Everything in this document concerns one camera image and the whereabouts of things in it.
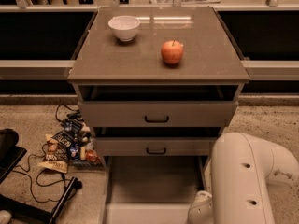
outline drawer handle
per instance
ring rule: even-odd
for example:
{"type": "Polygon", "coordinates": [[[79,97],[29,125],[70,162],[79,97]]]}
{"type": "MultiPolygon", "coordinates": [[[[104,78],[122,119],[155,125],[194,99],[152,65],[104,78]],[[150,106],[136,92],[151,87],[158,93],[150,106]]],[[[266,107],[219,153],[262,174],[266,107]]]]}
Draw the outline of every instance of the drawer handle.
{"type": "Polygon", "coordinates": [[[149,148],[147,147],[147,153],[150,155],[163,155],[166,153],[166,147],[164,149],[162,149],[161,152],[159,151],[150,151],[149,148]]]}
{"type": "Polygon", "coordinates": [[[165,116],[163,118],[149,118],[148,116],[144,117],[144,121],[147,123],[167,123],[169,121],[169,116],[165,116]]]}

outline black cable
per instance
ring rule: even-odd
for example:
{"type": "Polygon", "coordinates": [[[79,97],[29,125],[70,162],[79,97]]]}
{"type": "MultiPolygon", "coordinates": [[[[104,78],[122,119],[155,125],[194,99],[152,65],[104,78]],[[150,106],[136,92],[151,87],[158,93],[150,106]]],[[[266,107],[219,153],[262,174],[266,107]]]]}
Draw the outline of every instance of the black cable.
{"type": "Polygon", "coordinates": [[[52,182],[52,183],[48,183],[48,184],[41,184],[41,183],[39,183],[39,181],[38,181],[38,178],[46,171],[47,169],[43,169],[38,175],[37,175],[37,177],[36,177],[36,183],[37,183],[37,185],[39,186],[39,187],[43,187],[43,188],[45,188],[45,187],[49,187],[49,186],[52,186],[52,185],[54,185],[54,184],[57,184],[57,183],[61,183],[61,182],[64,182],[64,186],[65,186],[65,181],[70,181],[70,179],[62,179],[62,180],[57,180],[57,181],[54,181],[54,182],[52,182]]]}
{"type": "Polygon", "coordinates": [[[45,156],[44,156],[44,155],[41,156],[41,155],[36,155],[36,154],[30,154],[30,155],[28,156],[28,159],[27,159],[27,166],[28,166],[27,169],[23,168],[23,167],[20,166],[20,165],[16,165],[15,168],[21,168],[24,172],[28,173],[28,172],[31,170],[31,167],[30,167],[30,158],[31,158],[31,157],[34,157],[34,158],[43,158],[43,157],[45,157],[45,156]]]}
{"type": "Polygon", "coordinates": [[[61,173],[61,177],[62,177],[62,180],[64,181],[64,189],[66,189],[65,175],[63,173],[61,173]]]}
{"type": "MultiPolygon", "coordinates": [[[[10,171],[10,170],[8,170],[7,168],[2,168],[2,167],[0,167],[0,169],[2,169],[2,170],[4,170],[4,171],[7,171],[7,172],[10,171]]],[[[45,171],[45,169],[42,170],[42,171],[38,174],[38,176],[40,176],[44,171],[45,171]]],[[[34,193],[33,193],[33,179],[32,179],[32,177],[31,177],[30,175],[26,174],[26,173],[23,173],[23,172],[20,172],[20,171],[17,171],[17,170],[11,170],[11,172],[14,172],[14,173],[17,173],[17,174],[20,174],[20,175],[25,175],[25,176],[27,176],[27,177],[29,178],[29,180],[30,180],[30,187],[29,187],[29,190],[30,190],[30,193],[31,193],[32,197],[34,198],[34,200],[35,200],[37,203],[48,203],[48,202],[54,202],[54,203],[57,203],[57,202],[60,201],[60,200],[53,200],[53,199],[47,199],[46,201],[40,201],[40,200],[38,200],[38,198],[37,198],[37,197],[34,195],[34,193]]],[[[64,182],[64,189],[65,189],[65,188],[66,188],[65,181],[70,181],[70,180],[69,180],[69,179],[63,179],[63,180],[58,180],[58,181],[56,181],[56,182],[53,182],[53,183],[50,183],[50,184],[47,184],[47,185],[40,185],[40,184],[38,184],[38,186],[40,186],[40,187],[48,187],[48,186],[54,185],[54,184],[56,184],[56,183],[64,182]]],[[[72,196],[70,196],[67,200],[68,200],[68,201],[71,200],[71,199],[76,195],[76,193],[77,193],[77,189],[75,189],[74,194],[73,194],[72,196]]]]}
{"type": "Polygon", "coordinates": [[[58,119],[58,110],[59,110],[59,108],[60,108],[61,106],[67,108],[67,109],[70,110],[70,111],[78,112],[78,109],[72,109],[72,108],[70,108],[70,107],[67,106],[67,105],[58,105],[57,108],[56,108],[56,112],[55,112],[55,118],[56,118],[56,120],[57,120],[58,122],[60,122],[61,124],[63,123],[63,120],[58,119]]]}

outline drawer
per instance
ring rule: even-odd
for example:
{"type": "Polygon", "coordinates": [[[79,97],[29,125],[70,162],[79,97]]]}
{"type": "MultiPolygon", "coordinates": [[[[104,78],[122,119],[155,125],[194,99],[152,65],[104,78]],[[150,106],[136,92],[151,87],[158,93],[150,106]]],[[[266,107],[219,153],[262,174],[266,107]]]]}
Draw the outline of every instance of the drawer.
{"type": "Polygon", "coordinates": [[[95,138],[100,156],[208,156],[216,138],[95,138]]]}
{"type": "Polygon", "coordinates": [[[237,102],[79,102],[90,127],[223,127],[237,102]]]}
{"type": "Polygon", "coordinates": [[[186,223],[203,187],[193,156],[112,157],[101,224],[186,223]]]}
{"type": "Polygon", "coordinates": [[[81,101],[232,101],[238,84],[79,85],[81,101]]]}

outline drawer front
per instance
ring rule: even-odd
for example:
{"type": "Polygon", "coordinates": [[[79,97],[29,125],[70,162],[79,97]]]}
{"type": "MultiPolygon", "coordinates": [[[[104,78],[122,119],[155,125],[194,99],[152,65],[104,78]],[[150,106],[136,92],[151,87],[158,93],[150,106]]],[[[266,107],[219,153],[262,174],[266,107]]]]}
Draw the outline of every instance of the drawer front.
{"type": "Polygon", "coordinates": [[[101,156],[209,155],[216,138],[94,138],[101,156]]]}
{"type": "Polygon", "coordinates": [[[223,127],[237,102],[79,102],[90,127],[223,127]]]}

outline wooden cabinet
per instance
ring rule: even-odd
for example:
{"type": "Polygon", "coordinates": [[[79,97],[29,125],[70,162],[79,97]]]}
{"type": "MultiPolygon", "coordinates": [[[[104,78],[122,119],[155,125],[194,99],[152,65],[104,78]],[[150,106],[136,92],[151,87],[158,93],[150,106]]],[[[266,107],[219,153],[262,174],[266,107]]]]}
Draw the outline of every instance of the wooden cabinet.
{"type": "Polygon", "coordinates": [[[68,79],[106,161],[209,155],[249,77],[211,7],[110,7],[99,10],[68,79]],[[141,20],[131,42],[120,42],[107,27],[120,14],[141,20]],[[160,57],[168,39],[184,44],[177,66],[160,57]]]}
{"type": "Polygon", "coordinates": [[[68,80],[107,168],[100,222],[185,223],[205,186],[200,159],[229,125],[249,81],[214,10],[100,8],[68,80]],[[120,15],[141,20],[131,42],[107,26],[120,15]],[[184,44],[175,66],[161,59],[167,40],[184,44]]]}

